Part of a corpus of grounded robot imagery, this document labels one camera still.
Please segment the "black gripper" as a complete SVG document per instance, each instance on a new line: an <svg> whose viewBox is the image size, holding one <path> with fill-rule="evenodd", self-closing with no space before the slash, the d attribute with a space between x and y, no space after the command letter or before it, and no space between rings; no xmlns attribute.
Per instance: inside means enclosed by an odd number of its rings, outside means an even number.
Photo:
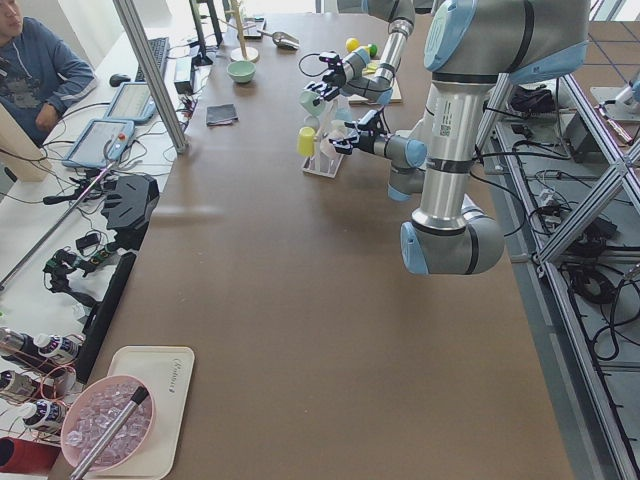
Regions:
<svg viewBox="0 0 640 480"><path fill-rule="evenodd" d="M355 149L366 153L374 154L377 141L383 141L388 134L383 119L383 109L369 110L356 122L344 122L348 135L357 135L357 140L353 139L333 139L332 146L339 154L352 154Z"/></svg>
<svg viewBox="0 0 640 480"><path fill-rule="evenodd" d="M319 54L319 60L326 64L327 72L322 76L322 82L309 82L305 89L316 92L321 100L332 101L346 83L342 58L336 52L325 51Z"/></svg>

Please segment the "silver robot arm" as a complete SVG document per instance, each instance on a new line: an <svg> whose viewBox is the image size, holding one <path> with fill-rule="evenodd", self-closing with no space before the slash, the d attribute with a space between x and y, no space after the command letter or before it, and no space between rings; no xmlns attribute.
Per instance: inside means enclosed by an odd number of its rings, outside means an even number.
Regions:
<svg viewBox="0 0 640 480"><path fill-rule="evenodd" d="M335 142L342 153L357 149L387 158L390 197L420 194L400 229L409 272L470 275L500 259L499 225L466 192L485 95L500 77L519 85L579 68L589 9L586 1L436 3L424 48L431 86L423 118L405 137L386 133L375 119L360 120Z"/></svg>
<svg viewBox="0 0 640 480"><path fill-rule="evenodd" d="M369 76L364 70L371 62L371 56L363 47L345 57L335 52L321 53L320 60L327 65L327 72L320 81L309 83L306 89L324 101L339 95L357 95L374 104L388 104L403 50L415 27L415 17L432 12L437 5L436 1L413 0L339 1L337 6L341 13L359 10L387 22L387 41L375 72Z"/></svg>

